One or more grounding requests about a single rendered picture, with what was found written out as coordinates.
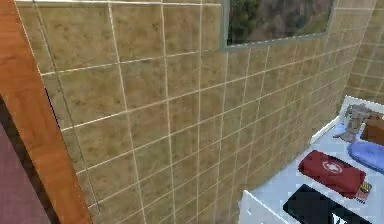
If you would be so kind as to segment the grey framed window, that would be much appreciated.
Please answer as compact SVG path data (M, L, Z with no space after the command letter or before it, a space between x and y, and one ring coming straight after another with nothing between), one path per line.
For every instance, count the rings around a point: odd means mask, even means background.
M219 49L246 49L320 36L336 0L223 0Z

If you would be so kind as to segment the white vanity counter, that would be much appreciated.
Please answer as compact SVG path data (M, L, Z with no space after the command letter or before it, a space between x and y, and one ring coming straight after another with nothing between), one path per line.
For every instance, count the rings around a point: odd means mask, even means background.
M364 104L367 108L384 114L384 104L346 96L339 115L311 137L310 146L302 154L260 187L243 191L242 200L239 202L240 215L237 224L300 224L283 210L283 205L303 184L307 184L372 224L384 224L384 175L353 160L347 152L349 143L334 138L334 135L345 130L342 121L347 108L358 104ZM372 185L366 203L363 204L355 198L344 198L337 192L302 175L298 165L312 150L335 156L364 171L365 181Z

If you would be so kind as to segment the red first aid pouch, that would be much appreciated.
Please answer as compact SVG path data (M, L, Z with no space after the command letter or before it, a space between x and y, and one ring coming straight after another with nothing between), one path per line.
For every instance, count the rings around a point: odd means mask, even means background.
M311 151L298 165L305 176L334 190L345 198L354 198L366 173L349 163L323 152Z

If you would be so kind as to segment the black rectangular tray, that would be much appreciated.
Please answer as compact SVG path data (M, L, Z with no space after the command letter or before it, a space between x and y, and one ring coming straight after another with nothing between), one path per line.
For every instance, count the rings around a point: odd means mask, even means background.
M285 202L283 210L300 224L372 224L306 184Z

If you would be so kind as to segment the grey faucet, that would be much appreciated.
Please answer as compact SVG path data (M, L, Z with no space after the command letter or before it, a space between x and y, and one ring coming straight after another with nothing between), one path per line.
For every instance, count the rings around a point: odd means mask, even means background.
M370 117L371 110L365 104L354 104L347 108L346 114L349 120L346 124L345 131L334 135L334 138L340 138L346 142L353 143L361 129L363 122Z

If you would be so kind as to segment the blue oval soap dish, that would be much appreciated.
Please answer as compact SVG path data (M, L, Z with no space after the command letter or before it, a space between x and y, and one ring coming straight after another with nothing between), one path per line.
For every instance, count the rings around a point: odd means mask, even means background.
M356 141L347 147L347 151L349 156L358 163L384 175L384 146Z

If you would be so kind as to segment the brown box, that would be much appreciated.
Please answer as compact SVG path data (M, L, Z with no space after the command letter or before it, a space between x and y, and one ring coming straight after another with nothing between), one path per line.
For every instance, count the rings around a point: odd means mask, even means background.
M384 146L384 119L379 113L372 112L369 114L361 139Z

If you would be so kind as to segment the small striped card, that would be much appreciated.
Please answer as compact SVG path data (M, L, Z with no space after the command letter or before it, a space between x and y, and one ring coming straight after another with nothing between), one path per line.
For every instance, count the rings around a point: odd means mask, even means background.
M362 185L359 187L356 195L355 195L355 199L357 201L359 201L360 203L365 204L367 201L367 198L371 192L371 189L372 189L371 184L369 184L367 182L363 182Z

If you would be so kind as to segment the orange wooden door frame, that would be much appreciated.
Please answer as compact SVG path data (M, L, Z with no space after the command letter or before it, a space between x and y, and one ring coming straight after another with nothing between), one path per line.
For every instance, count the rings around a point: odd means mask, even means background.
M0 0L0 96L60 224L93 224L15 0Z

